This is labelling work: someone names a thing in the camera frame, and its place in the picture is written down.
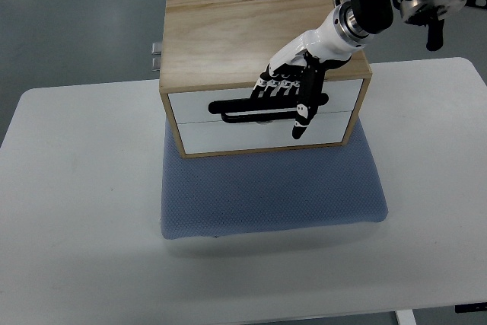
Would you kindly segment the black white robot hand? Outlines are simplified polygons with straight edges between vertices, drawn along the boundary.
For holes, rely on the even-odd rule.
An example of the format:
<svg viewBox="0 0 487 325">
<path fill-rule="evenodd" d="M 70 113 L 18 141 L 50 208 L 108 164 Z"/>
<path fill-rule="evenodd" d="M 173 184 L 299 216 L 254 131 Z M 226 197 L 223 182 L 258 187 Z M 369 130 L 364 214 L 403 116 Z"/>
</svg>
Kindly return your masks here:
<svg viewBox="0 0 487 325">
<path fill-rule="evenodd" d="M 350 2 L 338 5 L 317 29 L 303 32 L 269 60 L 251 97 L 297 93 L 292 137 L 299 139 L 317 114 L 326 73 L 344 66 L 373 38 L 358 24 Z"/>
</svg>

